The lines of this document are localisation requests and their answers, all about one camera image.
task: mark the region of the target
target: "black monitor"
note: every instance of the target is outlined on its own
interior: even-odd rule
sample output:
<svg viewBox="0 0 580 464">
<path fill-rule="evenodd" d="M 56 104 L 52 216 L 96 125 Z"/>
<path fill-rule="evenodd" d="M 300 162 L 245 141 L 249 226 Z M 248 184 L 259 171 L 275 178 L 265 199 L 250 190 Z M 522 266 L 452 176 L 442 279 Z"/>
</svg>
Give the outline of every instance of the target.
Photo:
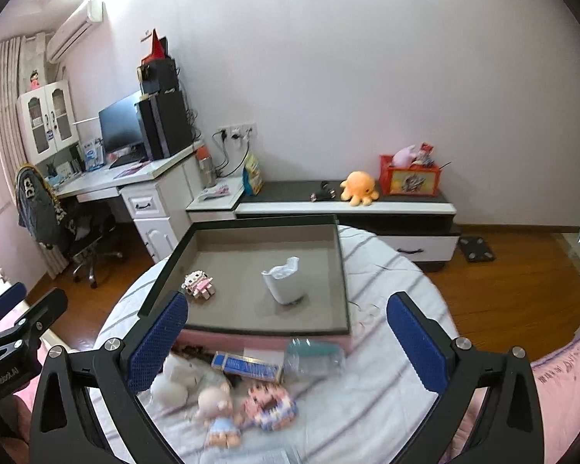
<svg viewBox="0 0 580 464">
<path fill-rule="evenodd" d="M 103 147 L 107 153 L 144 142 L 137 115 L 140 92 L 116 101 L 99 112 Z"/>
</svg>

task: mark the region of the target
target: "cabinet handle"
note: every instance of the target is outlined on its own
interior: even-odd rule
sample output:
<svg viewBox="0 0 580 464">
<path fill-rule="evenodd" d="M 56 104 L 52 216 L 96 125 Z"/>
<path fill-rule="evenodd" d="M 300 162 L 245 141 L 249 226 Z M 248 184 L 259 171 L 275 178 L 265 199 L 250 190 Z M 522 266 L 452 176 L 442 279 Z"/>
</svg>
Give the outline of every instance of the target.
<svg viewBox="0 0 580 464">
<path fill-rule="evenodd" d="M 417 253 L 422 253 L 424 251 L 425 250 L 421 249 L 421 248 L 415 249 L 414 251 L 406 251 L 405 249 L 402 249 L 402 248 L 397 249 L 398 253 L 403 253 L 405 255 L 416 255 Z"/>
</svg>

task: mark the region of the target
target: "person's hand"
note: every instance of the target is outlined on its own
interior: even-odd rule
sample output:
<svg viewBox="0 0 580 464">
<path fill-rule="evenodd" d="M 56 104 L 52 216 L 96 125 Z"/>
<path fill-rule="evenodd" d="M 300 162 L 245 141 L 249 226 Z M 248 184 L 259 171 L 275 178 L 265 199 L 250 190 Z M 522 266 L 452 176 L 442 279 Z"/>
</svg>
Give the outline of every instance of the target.
<svg viewBox="0 0 580 464">
<path fill-rule="evenodd" d="M 17 464 L 29 464 L 30 455 L 28 444 L 30 443 L 30 421 L 32 414 L 19 396 L 15 398 L 17 407 L 17 428 L 23 441 L 16 438 L 0 438 L 0 444 L 7 454 Z"/>
</svg>

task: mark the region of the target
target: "curtain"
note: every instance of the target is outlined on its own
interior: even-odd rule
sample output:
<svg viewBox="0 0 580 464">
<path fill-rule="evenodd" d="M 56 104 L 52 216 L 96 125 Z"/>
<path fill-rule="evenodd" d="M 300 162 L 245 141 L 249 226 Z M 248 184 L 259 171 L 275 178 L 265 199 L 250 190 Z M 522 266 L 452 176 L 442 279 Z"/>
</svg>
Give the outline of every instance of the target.
<svg viewBox="0 0 580 464">
<path fill-rule="evenodd" d="M 15 200 L 15 178 L 17 170 L 26 162 L 23 141 L 17 120 L 17 98 L 19 92 L 20 58 L 26 38 L 12 38 L 0 43 L 0 162 L 9 186 L 11 200 Z M 68 265 L 58 248 L 45 249 L 37 244 L 45 261 L 49 276 L 54 279 Z"/>
</svg>

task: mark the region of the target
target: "round table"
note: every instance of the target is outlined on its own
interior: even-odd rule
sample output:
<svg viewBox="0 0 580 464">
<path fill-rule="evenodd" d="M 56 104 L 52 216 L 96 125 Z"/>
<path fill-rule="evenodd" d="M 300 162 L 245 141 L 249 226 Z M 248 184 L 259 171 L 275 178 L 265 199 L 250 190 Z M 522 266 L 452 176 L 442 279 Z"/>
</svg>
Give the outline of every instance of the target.
<svg viewBox="0 0 580 464">
<path fill-rule="evenodd" d="M 440 293 L 415 264 L 370 232 L 340 226 L 339 237 L 353 328 L 353 347 L 344 373 L 285 384 L 297 401 L 297 420 L 275 433 L 248 429 L 242 434 L 242 444 L 245 448 L 272 442 L 289 444 L 304 463 L 388 463 L 436 399 L 435 394 L 424 389 L 388 327 L 388 297 L 396 291 L 406 291 L 421 311 L 439 322 L 452 338 L 457 332 Z M 165 261 L 147 270 L 116 303 L 95 348 L 111 337 L 124 337 L 130 330 Z M 218 375 L 211 369 L 198 389 L 219 382 Z M 190 393 L 186 406 L 175 409 L 159 409 L 154 403 L 145 407 L 184 462 L 214 462 L 220 450 L 204 449 L 206 429 L 190 421 L 197 395 L 197 391 Z M 116 456 L 133 462 L 99 391 L 93 390 L 91 398 Z"/>
</svg>

